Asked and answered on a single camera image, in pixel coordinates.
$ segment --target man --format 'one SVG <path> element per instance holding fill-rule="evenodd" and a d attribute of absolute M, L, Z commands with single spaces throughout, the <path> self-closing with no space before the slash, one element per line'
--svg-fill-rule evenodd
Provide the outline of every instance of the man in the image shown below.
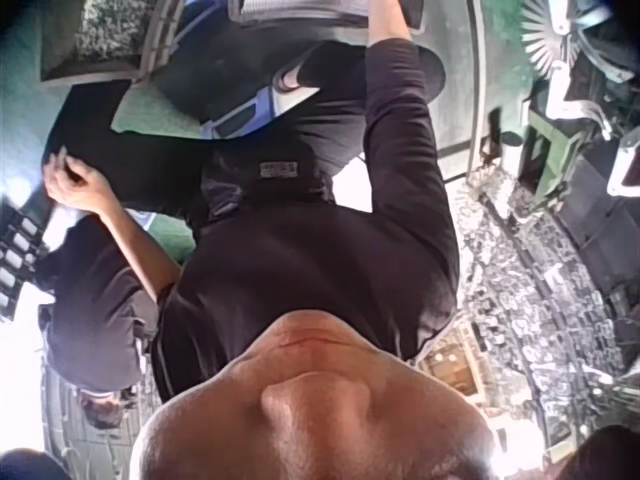
<path fill-rule="evenodd" d="M 133 478 L 490 478 L 485 419 L 405 363 L 450 322 L 458 252 L 398 0 L 371 0 L 369 25 L 346 78 L 213 145 L 210 222 L 182 271 L 98 170 L 69 158 L 74 182 L 59 157 L 46 166 L 49 194 L 99 215 L 160 305 L 154 374 L 172 400 Z M 326 201 L 317 175 L 362 138 L 373 214 Z"/>
<path fill-rule="evenodd" d="M 91 425 L 118 428 L 120 392 L 142 378 L 137 342 L 155 335 L 157 306 L 95 215 L 36 264 L 36 283 L 55 296 L 40 309 L 47 363 L 81 390 Z"/>

